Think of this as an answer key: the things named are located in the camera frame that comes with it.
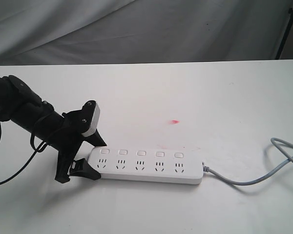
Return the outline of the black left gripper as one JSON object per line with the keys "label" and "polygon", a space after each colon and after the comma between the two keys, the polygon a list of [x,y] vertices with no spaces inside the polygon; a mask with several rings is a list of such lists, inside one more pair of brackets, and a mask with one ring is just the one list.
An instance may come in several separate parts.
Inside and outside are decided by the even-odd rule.
{"label": "black left gripper", "polygon": [[79,148],[85,141],[94,147],[106,146],[98,130],[87,137],[82,135],[82,108],[62,113],[61,118],[61,124],[54,130],[54,148],[58,151],[55,180],[67,183],[71,176],[100,179],[101,174],[92,168],[85,158],[75,160]]}

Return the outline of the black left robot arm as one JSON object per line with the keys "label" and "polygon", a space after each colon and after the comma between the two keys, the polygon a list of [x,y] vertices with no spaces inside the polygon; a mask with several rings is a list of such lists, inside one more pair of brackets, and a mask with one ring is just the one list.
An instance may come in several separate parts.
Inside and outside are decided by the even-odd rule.
{"label": "black left robot arm", "polygon": [[96,101],[87,101],[81,109],[58,114],[30,87],[16,76],[0,78],[0,124],[12,121],[27,130],[34,153],[47,146],[58,151],[55,180],[67,183],[71,176],[98,180],[101,174],[86,159],[75,160],[82,143],[106,146],[97,125],[100,108]]}

